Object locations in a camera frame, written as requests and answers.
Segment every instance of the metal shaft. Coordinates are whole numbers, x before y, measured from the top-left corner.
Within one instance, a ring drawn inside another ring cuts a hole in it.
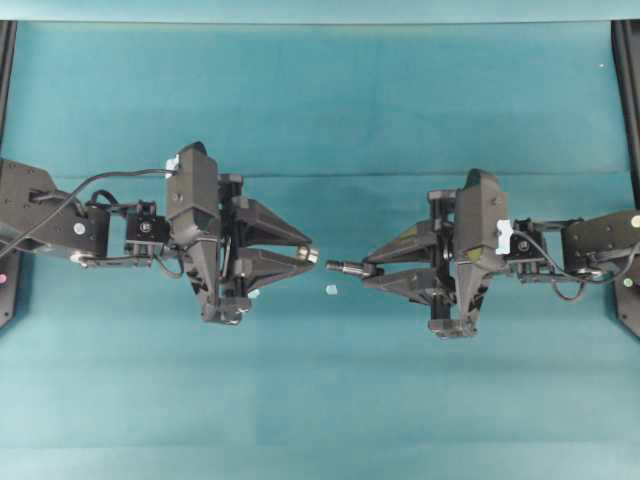
[[[376,272],[376,267],[370,263],[339,262],[328,260],[325,268],[331,272],[341,272],[359,278],[367,278]]]

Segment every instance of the screw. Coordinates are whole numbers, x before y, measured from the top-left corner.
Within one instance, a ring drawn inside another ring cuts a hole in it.
[[[87,233],[87,227],[85,227],[83,223],[78,222],[73,225],[73,231],[76,235],[84,235]]]

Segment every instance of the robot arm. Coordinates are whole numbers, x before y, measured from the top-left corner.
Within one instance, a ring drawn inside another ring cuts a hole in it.
[[[318,253],[311,239],[260,202],[243,196],[242,177],[219,174],[217,162],[207,156],[202,143],[182,149],[170,167],[109,172],[66,193],[57,189],[46,171],[2,160],[0,262],[15,257],[14,249],[68,258],[84,268],[149,267],[157,261],[169,276],[186,274],[204,321],[227,325],[239,323],[249,311],[252,290],[313,268]],[[166,174],[166,216],[158,214],[155,202],[120,204],[104,190],[96,191],[85,204],[76,198],[95,179],[147,173]],[[99,203],[100,197],[108,203]],[[125,251],[123,256],[109,257],[114,214],[126,219]],[[297,251],[289,257],[252,248],[256,245],[290,245]],[[168,259],[177,260],[179,273],[168,270],[164,264]],[[12,268],[17,268],[15,263],[11,262]]]
[[[362,262],[328,261],[327,269],[362,279],[363,285],[431,307],[429,328],[441,338],[470,337],[496,275],[521,283],[548,282],[564,300],[580,298],[587,284],[615,283],[620,320],[640,336],[640,212],[593,220],[533,222],[507,217],[497,178],[471,170],[464,188],[427,195],[431,218],[418,222]],[[564,267],[547,252],[545,233],[560,232]],[[424,262],[428,268],[385,274],[388,263]],[[557,283],[578,284],[566,297]],[[457,306],[458,316],[451,309]]]

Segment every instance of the teal background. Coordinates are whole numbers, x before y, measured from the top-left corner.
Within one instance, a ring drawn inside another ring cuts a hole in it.
[[[613,20],[636,0],[3,0],[0,18],[75,22],[421,24]]]
[[[471,167],[501,174],[512,218],[595,216],[632,205],[609,41],[606,22],[21,23],[2,154],[70,189],[201,139],[322,260],[361,258]],[[102,186],[163,208],[160,179]],[[322,268],[224,328],[156,269],[25,266],[1,478],[640,475],[640,342],[610,289],[497,279],[480,334],[443,342],[424,308]]]

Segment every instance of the black cable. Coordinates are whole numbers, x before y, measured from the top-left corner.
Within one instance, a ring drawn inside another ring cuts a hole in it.
[[[118,215],[120,215],[122,218],[127,218],[128,206],[122,205],[120,202],[118,202],[116,197],[109,190],[96,190],[95,192],[93,192],[91,194],[91,199],[87,202],[87,205],[93,205],[96,207],[105,208],[106,205],[98,203],[99,197],[104,197],[107,200],[107,202],[109,202],[109,205],[111,206],[111,208],[114,211],[118,212]]]
[[[111,205],[117,205],[119,203],[118,200],[116,200],[116,197],[113,196],[113,193],[109,190],[96,190],[91,194],[91,200],[89,200],[89,203],[98,203],[98,197],[101,196],[106,198],[107,202]]]
[[[573,297],[569,297],[562,293],[558,288],[558,282],[556,280],[551,280],[551,288],[555,292],[555,294],[560,297],[561,300],[565,302],[574,303],[580,300],[584,296],[584,292],[587,289],[587,284],[585,282],[580,282],[580,288],[578,288],[578,293],[576,293]]]
[[[607,285],[609,283],[613,283],[616,280],[618,280],[620,277],[626,275],[626,273],[629,271],[629,269],[631,269],[631,266],[633,265],[633,258],[636,256],[636,254],[638,253],[638,251],[640,251],[640,242],[636,243],[633,247],[631,247],[631,251],[629,252],[629,255],[627,256],[627,263],[624,266],[624,268],[622,268],[618,273],[616,273],[615,275],[612,275],[611,277],[605,279],[605,280],[593,280],[591,278],[582,278],[582,277],[577,277],[575,275],[571,275],[570,273],[565,272],[560,265],[558,265],[558,263],[551,257],[551,255],[549,255],[544,248],[542,248],[533,238],[531,238],[531,236],[529,234],[527,234],[526,232],[523,232],[521,230],[514,230],[513,231],[513,235],[517,235],[519,237],[524,238],[527,242],[529,242],[531,245],[533,245],[536,250],[538,250],[538,252],[540,252],[540,255],[542,255],[545,260],[547,262],[549,262],[549,265],[551,265],[555,270],[558,271],[558,273],[560,275],[562,275],[563,277],[566,277],[570,280],[573,280],[574,282],[578,282],[578,283],[592,283],[594,285]]]
[[[28,229],[26,232],[22,233],[21,235],[18,235],[16,238],[14,238],[9,243],[7,243],[4,246],[4,248],[0,250],[0,258],[3,258],[5,255],[11,252],[14,248],[16,248],[20,244],[20,242],[23,242],[24,240],[31,238],[31,235],[34,232],[36,232],[39,228],[41,228],[47,222],[51,221],[58,213],[64,210],[64,208],[76,198],[76,195],[78,195],[78,193],[84,190],[87,187],[87,185],[95,182],[96,180],[100,180],[102,178],[109,178],[109,177],[138,177],[141,175],[152,175],[156,173],[174,174],[175,171],[167,170],[164,168],[148,168],[145,170],[135,170],[133,172],[104,172],[104,173],[100,173],[98,175],[94,175],[92,177],[85,179],[80,185],[78,185],[69,194],[67,198],[65,198],[62,202],[60,202],[60,204],[55,209],[53,209],[51,213],[46,215],[42,220],[40,220],[38,223],[36,223],[33,227]]]
[[[40,195],[36,195],[32,198],[34,202],[46,202],[47,200],[65,200],[67,198],[67,194],[65,192],[61,192],[60,190],[54,190],[52,192],[41,193]],[[76,210],[78,215],[86,218],[87,210],[82,205],[82,202],[77,198],[74,200],[74,205],[76,206]]]
[[[178,261],[178,265],[180,266],[180,271],[179,272],[173,272],[173,271],[169,270],[169,267],[167,267],[165,265],[165,263],[162,261],[162,259],[159,256],[157,256],[156,254],[153,255],[153,259],[156,262],[158,262],[158,265],[160,265],[160,268],[162,269],[162,271],[169,278],[178,279],[178,278],[182,277],[182,275],[184,274],[184,263],[182,263],[182,259],[180,257],[176,257],[176,260]]]

